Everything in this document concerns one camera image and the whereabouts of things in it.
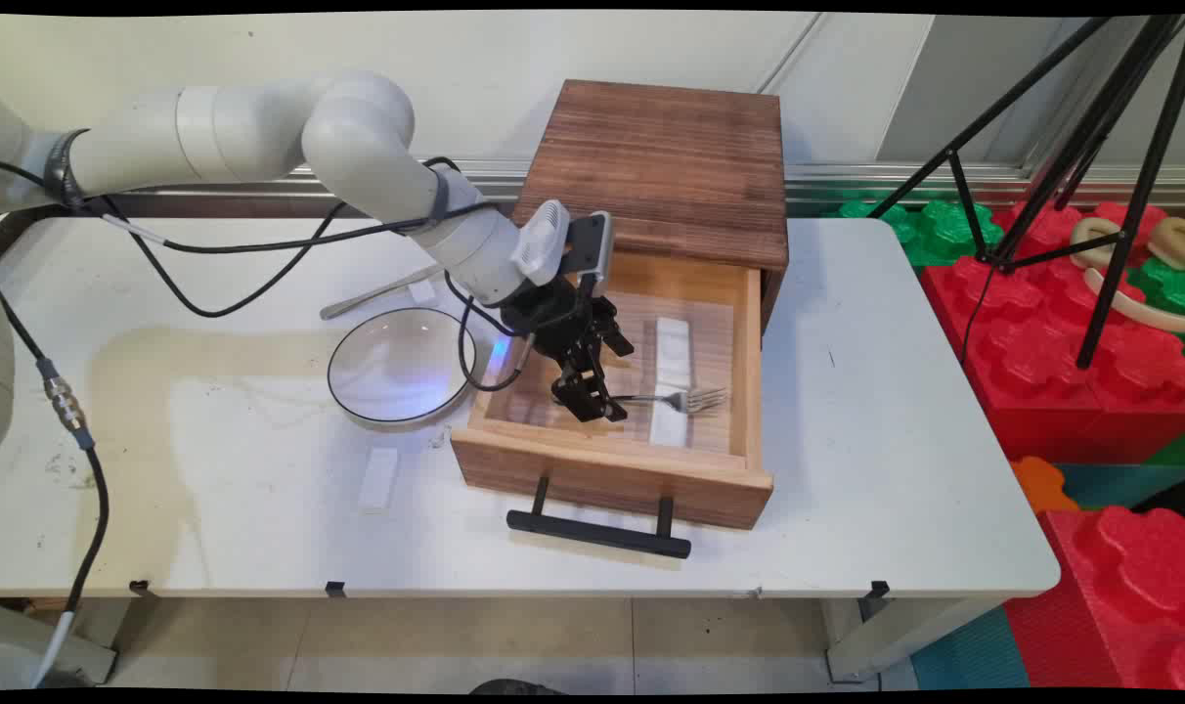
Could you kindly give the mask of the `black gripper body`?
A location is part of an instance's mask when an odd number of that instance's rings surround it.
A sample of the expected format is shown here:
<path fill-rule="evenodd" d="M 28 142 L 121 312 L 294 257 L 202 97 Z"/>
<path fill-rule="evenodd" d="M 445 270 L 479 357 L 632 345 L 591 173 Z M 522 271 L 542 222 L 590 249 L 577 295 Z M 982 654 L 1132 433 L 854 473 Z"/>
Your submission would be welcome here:
<path fill-rule="evenodd" d="M 571 284 L 557 277 L 543 286 L 526 286 L 500 306 L 502 324 L 533 338 L 533 348 L 555 360 L 561 377 L 600 375 L 601 347 L 620 358 L 636 348 L 619 326 L 619 308 L 609 297 L 592 294 L 592 277 Z"/>

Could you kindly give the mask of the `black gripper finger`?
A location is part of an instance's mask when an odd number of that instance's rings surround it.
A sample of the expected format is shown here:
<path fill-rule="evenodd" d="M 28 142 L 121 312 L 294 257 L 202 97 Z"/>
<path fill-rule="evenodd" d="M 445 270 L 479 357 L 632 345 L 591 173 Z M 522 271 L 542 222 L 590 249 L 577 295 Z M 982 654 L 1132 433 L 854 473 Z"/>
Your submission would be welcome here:
<path fill-rule="evenodd" d="M 606 418 L 606 377 L 597 366 L 564 364 L 552 384 L 552 398 L 579 422 Z"/>
<path fill-rule="evenodd" d="M 610 422 L 627 418 L 627 411 L 611 395 L 610 389 L 606 386 L 606 375 L 601 367 L 592 369 L 592 396 L 598 402 L 602 418 L 610 420 Z"/>

